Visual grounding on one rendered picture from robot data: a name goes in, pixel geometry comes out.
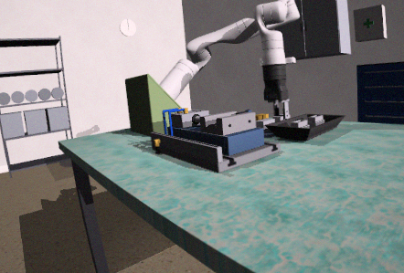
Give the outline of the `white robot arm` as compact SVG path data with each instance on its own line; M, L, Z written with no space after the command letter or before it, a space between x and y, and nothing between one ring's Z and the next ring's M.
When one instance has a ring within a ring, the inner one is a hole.
M290 24L300 17L294 0L278 0L257 5L253 16L254 19L244 18L218 31L191 40L186 45L186 51L192 60L180 59L159 85L176 100L189 81L211 59L208 46L216 43L240 44L260 35L262 50L283 48L282 33L272 30Z

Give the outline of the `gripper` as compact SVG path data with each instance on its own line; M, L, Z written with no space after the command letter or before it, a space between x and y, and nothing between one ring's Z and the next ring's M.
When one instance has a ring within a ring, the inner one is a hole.
M283 118L289 118L288 90L286 87L286 64L292 64L295 58L286 58L283 48L262 50L262 70L265 84L264 100L273 102L273 114L279 115L278 101L283 103ZM286 63L286 64L285 64Z

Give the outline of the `yellow block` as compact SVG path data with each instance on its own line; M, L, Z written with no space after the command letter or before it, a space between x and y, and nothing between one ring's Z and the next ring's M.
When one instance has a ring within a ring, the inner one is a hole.
M255 115L255 117L256 117L256 121L262 120L262 119L269 119L269 114L258 114L258 115Z

